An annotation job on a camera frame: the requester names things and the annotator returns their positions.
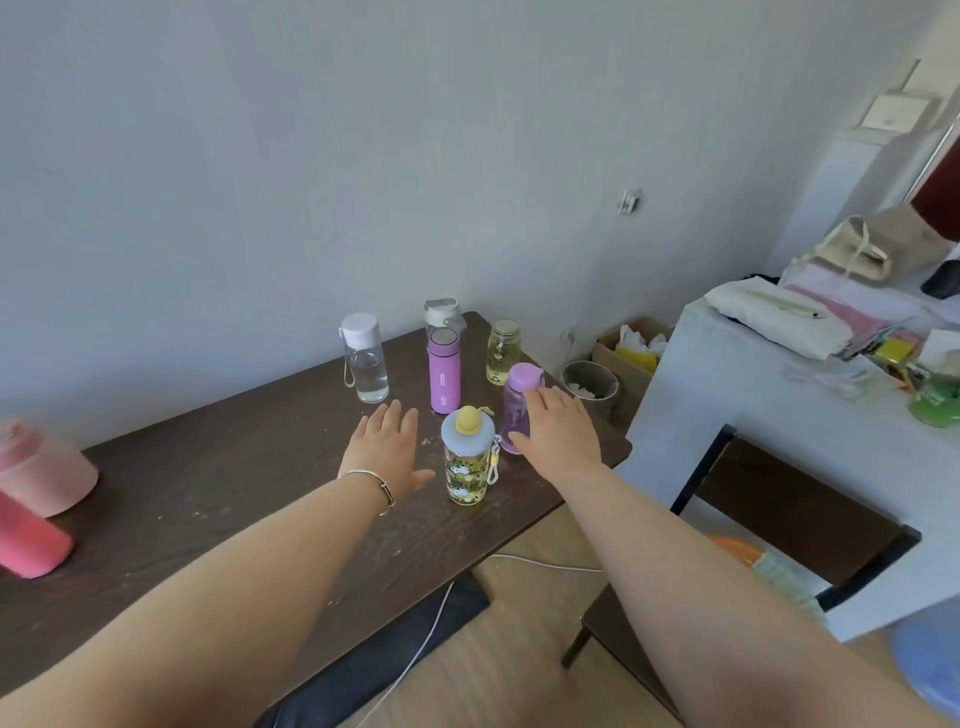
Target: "chair leg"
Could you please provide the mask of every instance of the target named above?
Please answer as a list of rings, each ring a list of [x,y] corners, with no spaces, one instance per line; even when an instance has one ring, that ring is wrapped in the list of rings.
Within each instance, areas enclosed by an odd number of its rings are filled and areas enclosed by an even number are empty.
[[[580,651],[587,646],[587,643],[590,641],[592,635],[589,631],[581,627],[580,634],[577,635],[577,639],[573,641],[573,644],[570,648],[564,653],[564,656],[560,660],[560,664],[564,666],[564,669],[570,669],[570,666],[573,665],[573,661],[577,659],[577,656],[580,654]]]

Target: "person's left hand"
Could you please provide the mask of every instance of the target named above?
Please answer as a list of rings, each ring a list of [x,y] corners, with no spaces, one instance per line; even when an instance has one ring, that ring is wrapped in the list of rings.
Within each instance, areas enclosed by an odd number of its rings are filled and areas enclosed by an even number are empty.
[[[417,410],[400,414],[399,400],[388,407],[381,404],[376,411],[361,418],[344,452],[338,476],[349,471],[372,471],[390,487],[395,500],[421,488],[435,476],[431,470],[414,471],[417,451]]]

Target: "silver bracelet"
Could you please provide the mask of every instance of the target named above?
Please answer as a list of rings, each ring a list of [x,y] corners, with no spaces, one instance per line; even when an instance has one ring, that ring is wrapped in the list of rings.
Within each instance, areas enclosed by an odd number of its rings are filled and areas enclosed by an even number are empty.
[[[372,475],[373,477],[375,477],[377,480],[380,481],[380,490],[383,491],[383,495],[387,497],[387,511],[389,511],[391,508],[393,508],[396,505],[396,500],[394,500],[394,494],[390,492],[390,486],[387,485],[387,481],[384,480],[379,475],[377,475],[376,473],[374,473],[373,471],[364,471],[364,470],[347,471],[340,477],[347,477],[348,475],[353,475],[354,473],[363,473],[364,475]]]

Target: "wooden floor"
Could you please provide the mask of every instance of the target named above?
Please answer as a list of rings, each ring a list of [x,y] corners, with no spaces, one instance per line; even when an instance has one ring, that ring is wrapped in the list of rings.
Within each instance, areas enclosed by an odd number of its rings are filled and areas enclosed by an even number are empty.
[[[565,506],[503,552],[599,566]],[[580,615],[607,583],[603,574],[491,559],[476,575],[491,597],[490,608],[411,670],[364,728],[679,725],[596,641],[570,672],[560,667]],[[896,674],[882,634],[851,647]],[[375,701],[342,728],[355,728]]]

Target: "hand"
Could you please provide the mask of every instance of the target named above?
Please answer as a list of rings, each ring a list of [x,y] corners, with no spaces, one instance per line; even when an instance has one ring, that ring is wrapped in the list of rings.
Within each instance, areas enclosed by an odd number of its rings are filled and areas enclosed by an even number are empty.
[[[344,452],[338,477],[349,471],[372,471],[390,487],[395,500],[430,482],[436,473],[414,471],[417,451],[417,410],[408,409],[400,419],[402,407],[393,400],[381,404],[376,412],[360,419]]]
[[[603,466],[600,441],[579,398],[560,387],[528,389],[523,397],[530,413],[530,437],[511,432],[510,441],[540,475],[557,485],[558,480]]]

